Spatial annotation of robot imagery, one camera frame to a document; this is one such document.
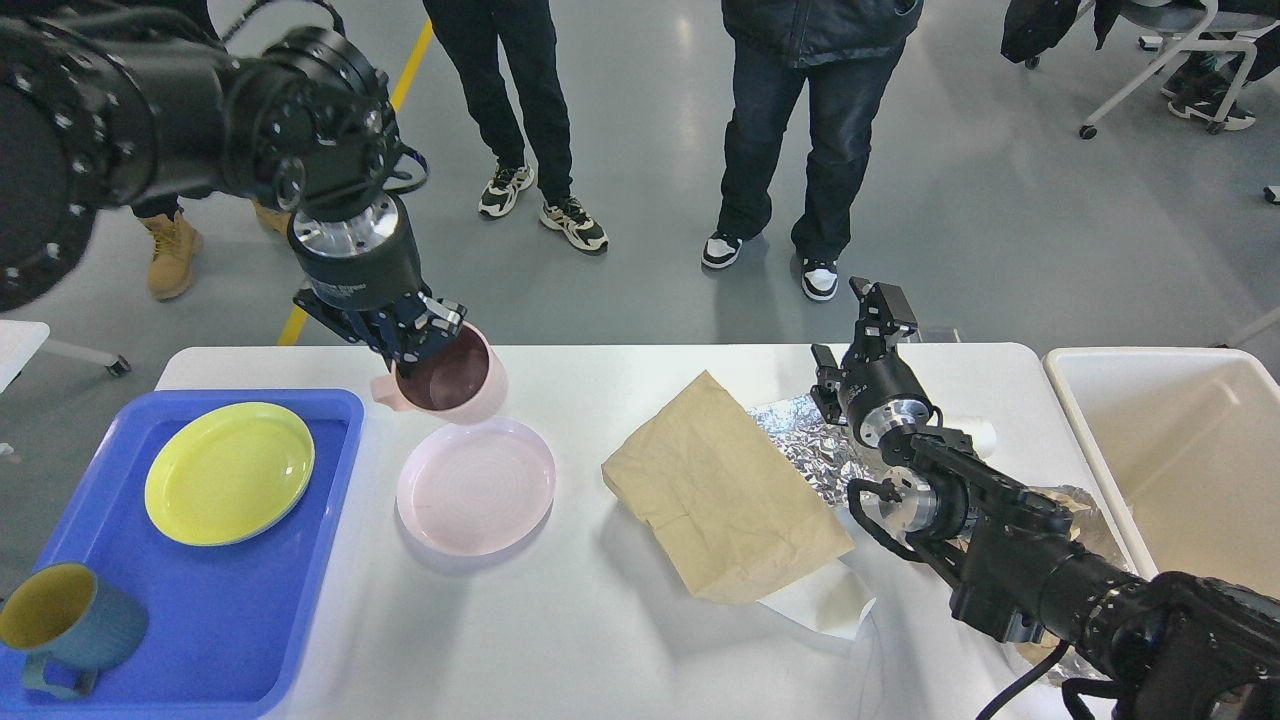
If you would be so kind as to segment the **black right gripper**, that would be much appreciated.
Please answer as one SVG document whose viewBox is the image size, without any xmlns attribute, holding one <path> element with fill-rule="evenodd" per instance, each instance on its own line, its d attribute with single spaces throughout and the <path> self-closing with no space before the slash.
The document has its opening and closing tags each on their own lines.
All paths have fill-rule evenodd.
<svg viewBox="0 0 1280 720">
<path fill-rule="evenodd" d="M 878 447 L 893 429 L 924 425 L 934 405 L 896 345 L 918 331 L 915 314 L 897 284 L 850 277 L 859 306 L 850 350 L 841 363 L 826 345 L 812 345 L 815 384 L 810 397 L 824 423 L 844 427 L 864 447 Z M 858 359 L 854 354 L 868 354 Z"/>
</svg>

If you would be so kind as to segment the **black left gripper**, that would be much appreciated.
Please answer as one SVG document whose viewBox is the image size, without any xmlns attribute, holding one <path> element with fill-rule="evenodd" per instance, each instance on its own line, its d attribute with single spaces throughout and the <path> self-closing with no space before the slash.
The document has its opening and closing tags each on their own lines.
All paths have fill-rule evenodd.
<svg viewBox="0 0 1280 720">
<path fill-rule="evenodd" d="M 467 309 L 425 292 L 419 247 L 397 196 L 378 196 L 346 222 L 297 213 L 291 247 L 305 275 L 292 301 L 349 345 L 379 354 L 402 375 L 448 348 Z"/>
</svg>

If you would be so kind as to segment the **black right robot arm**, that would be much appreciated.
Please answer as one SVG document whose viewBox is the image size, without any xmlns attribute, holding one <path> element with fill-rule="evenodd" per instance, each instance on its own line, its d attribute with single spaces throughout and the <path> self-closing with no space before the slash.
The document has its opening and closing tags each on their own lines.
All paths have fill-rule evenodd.
<svg viewBox="0 0 1280 720">
<path fill-rule="evenodd" d="M 980 717 L 1075 650 L 1100 679 L 1061 684 L 1074 719 L 1091 717 L 1089 696 L 1112 700 L 1115 719 L 1275 719 L 1277 601 L 1184 571 L 1146 580 L 1071 539 L 1061 503 L 984 464 L 969 434 L 943 425 L 896 348 L 918 328 L 902 290 L 849 283 L 860 304 L 854 340 L 841 361 L 812 346 L 810 395 L 824 421 L 906 473 L 850 482 L 852 519 L 896 556 L 932 568 L 960 623 L 1005 643 L 1059 641 Z"/>
</svg>

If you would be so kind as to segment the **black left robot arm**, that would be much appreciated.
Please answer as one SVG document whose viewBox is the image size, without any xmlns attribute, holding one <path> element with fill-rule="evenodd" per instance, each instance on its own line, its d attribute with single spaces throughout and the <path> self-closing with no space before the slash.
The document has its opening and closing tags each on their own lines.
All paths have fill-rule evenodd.
<svg viewBox="0 0 1280 720">
<path fill-rule="evenodd" d="M 340 29 L 234 56 L 179 12 L 3 19 L 3 309 L 73 272 L 96 214 L 165 195 L 256 199 L 293 217 L 294 302 L 401 375 L 465 318 L 421 277 L 388 179 L 406 154 L 387 76 Z"/>
</svg>

